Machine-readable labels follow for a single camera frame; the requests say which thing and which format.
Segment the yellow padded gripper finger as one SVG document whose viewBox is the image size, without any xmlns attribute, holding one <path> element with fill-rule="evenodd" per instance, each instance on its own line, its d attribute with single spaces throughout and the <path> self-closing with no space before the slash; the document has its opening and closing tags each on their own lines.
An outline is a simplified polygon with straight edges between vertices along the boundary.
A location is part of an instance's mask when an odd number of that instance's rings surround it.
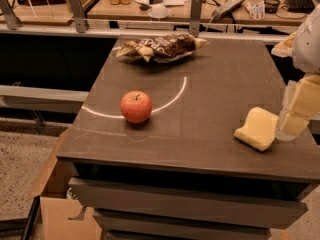
<svg viewBox="0 0 320 240">
<path fill-rule="evenodd" d="M 320 76 L 307 74 L 298 82 L 290 80 L 285 88 L 276 138 L 297 138 L 320 112 Z"/>
</svg>

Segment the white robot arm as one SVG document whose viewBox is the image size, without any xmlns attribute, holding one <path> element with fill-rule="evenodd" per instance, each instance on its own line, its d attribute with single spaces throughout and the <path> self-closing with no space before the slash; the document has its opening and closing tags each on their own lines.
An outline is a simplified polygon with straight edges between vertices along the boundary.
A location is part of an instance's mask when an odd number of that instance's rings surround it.
<svg viewBox="0 0 320 240">
<path fill-rule="evenodd" d="M 305 73 L 298 82 L 288 82 L 277 123 L 276 138 L 291 141 L 320 112 L 320 5 L 296 32 L 272 49 L 272 54 L 291 56 L 294 67 Z"/>
</svg>

